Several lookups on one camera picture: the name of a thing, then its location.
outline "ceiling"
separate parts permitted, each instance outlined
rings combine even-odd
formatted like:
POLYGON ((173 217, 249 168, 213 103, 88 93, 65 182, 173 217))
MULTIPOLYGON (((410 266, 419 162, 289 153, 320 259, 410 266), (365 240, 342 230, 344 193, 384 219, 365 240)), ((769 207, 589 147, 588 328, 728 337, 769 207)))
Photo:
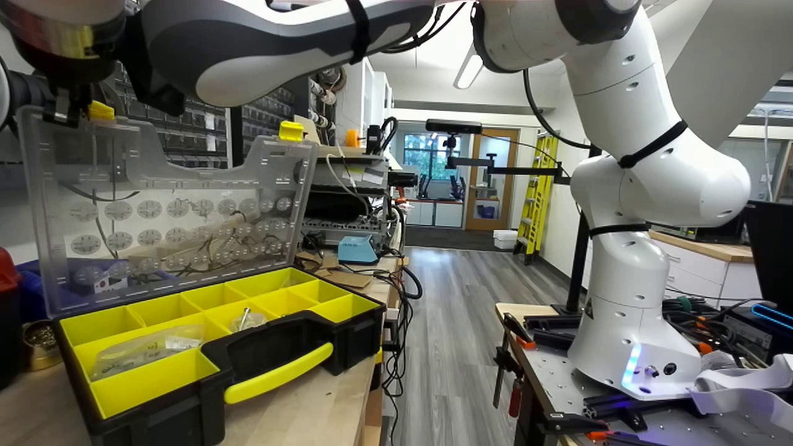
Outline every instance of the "ceiling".
MULTIPOLYGON (((673 0, 641 0, 648 16, 669 8, 673 0)), ((488 109, 488 111, 528 111, 519 74, 495 74, 482 69, 472 86, 453 90, 453 80, 470 49, 470 5, 458 12, 451 25, 431 42, 403 54, 373 54, 373 69, 388 74, 398 106, 431 109, 488 109)), ((533 86, 542 109, 554 106, 559 77, 564 67, 550 62, 533 67, 533 86)))
MULTIPOLYGON (((769 86, 793 69, 790 0, 641 0, 652 16, 671 98, 682 116, 705 141, 730 135, 746 114, 793 125, 793 80, 769 86)), ((371 64, 388 74, 397 106, 451 111, 528 114, 519 74, 482 73, 470 90, 453 77, 470 48, 469 11, 439 37, 403 54, 376 54, 371 64)), ((537 104, 553 109, 564 67, 533 67, 537 104)))

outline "door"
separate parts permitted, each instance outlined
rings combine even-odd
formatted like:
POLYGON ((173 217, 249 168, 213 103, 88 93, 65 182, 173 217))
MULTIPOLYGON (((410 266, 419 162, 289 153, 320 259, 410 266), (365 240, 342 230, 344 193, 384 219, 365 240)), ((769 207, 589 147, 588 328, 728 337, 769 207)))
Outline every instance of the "door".
MULTIPOLYGON (((495 167, 516 167, 516 130, 482 130, 472 136, 472 158, 492 156, 495 167)), ((470 167, 466 230, 498 230, 511 226, 512 177, 485 177, 482 167, 470 167)))

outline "cable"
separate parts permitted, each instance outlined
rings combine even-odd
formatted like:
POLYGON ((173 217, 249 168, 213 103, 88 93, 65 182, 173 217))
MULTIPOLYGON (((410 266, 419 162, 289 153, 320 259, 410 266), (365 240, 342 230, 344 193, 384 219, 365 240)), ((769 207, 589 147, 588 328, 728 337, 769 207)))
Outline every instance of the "cable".
POLYGON ((539 127, 542 127, 550 136, 554 136, 557 141, 563 141, 563 145, 568 145, 568 147, 575 147, 575 150, 588 150, 588 151, 589 151, 589 150, 596 150, 594 145, 581 145, 581 141, 564 140, 563 135, 557 135, 557 131, 548 125, 548 119, 542 116, 542 111, 539 111, 539 106, 537 106, 537 103, 534 103, 534 95, 529 93, 528 69, 522 69, 522 93, 526 93, 526 99, 528 99, 529 111, 537 116, 539 127))
POLYGON ((392 443, 393 443, 397 426, 398 426, 398 420, 401 420, 398 400, 403 397, 403 378, 405 378, 405 370, 409 370, 405 335, 409 335, 409 328, 410 328, 413 314, 415 314, 410 302, 424 297, 422 281, 409 267, 401 266, 403 255, 398 250, 397 250, 397 255, 398 255, 398 271, 397 274, 373 271, 373 277, 388 283, 398 295, 398 314, 397 314, 397 323, 393 323, 393 340, 392 340, 393 342, 393 353, 381 363, 381 373, 384 373, 381 391, 388 400, 388 405, 393 407, 393 421, 388 426, 392 443), (398 275, 405 275, 413 283, 413 293, 409 293, 403 287, 403 283, 397 281, 398 275))
POLYGON ((439 25, 440 22, 440 16, 443 16, 443 5, 440 8, 436 8, 436 12, 433 12, 433 22, 428 25, 428 31, 424 33, 424 36, 413 36, 409 42, 401 42, 401 46, 397 46, 397 48, 392 48, 392 49, 384 49, 387 54, 397 54, 397 52, 409 52, 409 49, 415 49, 415 48, 422 48, 422 46, 427 46, 428 41, 433 41, 436 36, 440 36, 446 27, 448 27, 448 22, 466 8, 469 2, 460 2, 448 17, 446 17, 446 22, 443 25, 439 25))
POLYGON ((440 17, 443 17, 443 11, 446 11, 446 5, 436 8, 436 12, 433 12, 433 17, 431 17, 431 25, 428 25, 428 31, 427 31, 424 36, 410 36, 409 42, 398 42, 398 46, 393 46, 393 48, 388 48, 388 49, 384 49, 384 52, 387 52, 387 54, 409 52, 409 49, 419 48, 419 46, 415 46, 419 41, 427 42, 427 37, 431 36, 431 31, 439 27, 439 22, 440 22, 440 17))
POLYGON ((81 195, 81 198, 101 200, 101 204, 130 200, 130 198, 135 198, 135 195, 142 193, 142 191, 130 191, 130 193, 125 193, 125 195, 122 195, 122 198, 104 198, 104 195, 96 195, 94 191, 91 191, 91 193, 80 191, 80 188, 75 188, 72 184, 65 184, 65 182, 59 182, 59 187, 70 188, 72 193, 77 193, 77 195, 81 195))
POLYGON ((564 177, 569 177, 569 171, 563 168, 563 162, 557 162, 553 153, 548 153, 542 147, 522 145, 522 141, 511 141, 511 147, 534 150, 534 151, 539 151, 539 156, 542 156, 545 162, 553 162, 564 177))
POLYGON ((378 136, 381 136, 378 151, 387 151, 387 150, 388 150, 388 145, 393 141, 397 131, 398 131, 398 119, 387 116, 387 119, 381 121, 381 127, 378 127, 378 136))

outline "red object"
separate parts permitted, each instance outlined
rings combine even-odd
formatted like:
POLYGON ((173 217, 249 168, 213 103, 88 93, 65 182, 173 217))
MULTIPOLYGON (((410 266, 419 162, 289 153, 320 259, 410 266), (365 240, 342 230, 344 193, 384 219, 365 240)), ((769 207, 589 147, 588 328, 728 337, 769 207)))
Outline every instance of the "red object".
POLYGON ((16 291, 19 275, 14 267, 14 260, 10 259, 8 250, 0 248, 0 293, 16 291))
POLYGON ((519 417, 519 405, 522 405, 522 386, 519 386, 519 380, 516 380, 516 383, 512 383, 512 394, 511 394, 511 409, 507 409, 507 415, 511 415, 512 420, 519 417))

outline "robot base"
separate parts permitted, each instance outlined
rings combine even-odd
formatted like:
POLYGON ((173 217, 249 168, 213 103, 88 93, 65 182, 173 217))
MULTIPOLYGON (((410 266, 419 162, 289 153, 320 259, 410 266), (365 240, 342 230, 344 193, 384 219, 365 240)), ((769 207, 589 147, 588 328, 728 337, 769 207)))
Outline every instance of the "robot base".
POLYGON ((627 311, 609 301, 589 301, 569 363, 640 401, 685 400, 704 373, 698 353, 653 311, 627 311))

